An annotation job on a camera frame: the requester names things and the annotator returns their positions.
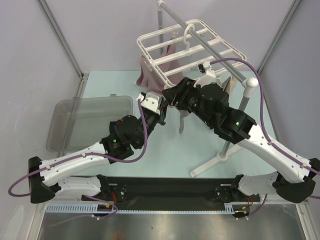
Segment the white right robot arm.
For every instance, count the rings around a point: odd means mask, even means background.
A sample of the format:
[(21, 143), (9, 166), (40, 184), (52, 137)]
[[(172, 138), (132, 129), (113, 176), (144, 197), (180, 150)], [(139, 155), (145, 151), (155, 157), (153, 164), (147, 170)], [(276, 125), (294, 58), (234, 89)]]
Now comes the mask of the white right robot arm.
[(313, 194), (314, 176), (320, 170), (316, 158), (297, 157), (294, 152), (263, 132), (256, 121), (239, 109), (230, 107), (229, 94), (216, 83), (204, 86), (186, 77), (162, 95), (178, 110), (195, 114), (221, 139), (238, 145), (271, 165), (275, 172), (265, 175), (237, 175), (231, 196), (242, 201), (251, 195), (274, 195), (301, 203)]

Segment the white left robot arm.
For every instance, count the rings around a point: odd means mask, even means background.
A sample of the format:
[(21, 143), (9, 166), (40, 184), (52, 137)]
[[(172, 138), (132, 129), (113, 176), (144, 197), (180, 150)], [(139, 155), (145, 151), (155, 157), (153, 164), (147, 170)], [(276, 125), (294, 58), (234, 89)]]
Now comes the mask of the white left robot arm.
[(77, 176), (90, 167), (113, 163), (134, 163), (146, 152), (148, 138), (157, 125), (165, 125), (168, 102), (163, 97), (140, 95), (140, 117), (126, 115), (117, 120), (109, 135), (93, 145), (63, 157), (42, 160), (34, 156), (28, 160), (28, 185), (30, 202), (45, 203), (74, 185), (84, 195), (105, 200), (110, 187), (103, 183), (102, 176)]

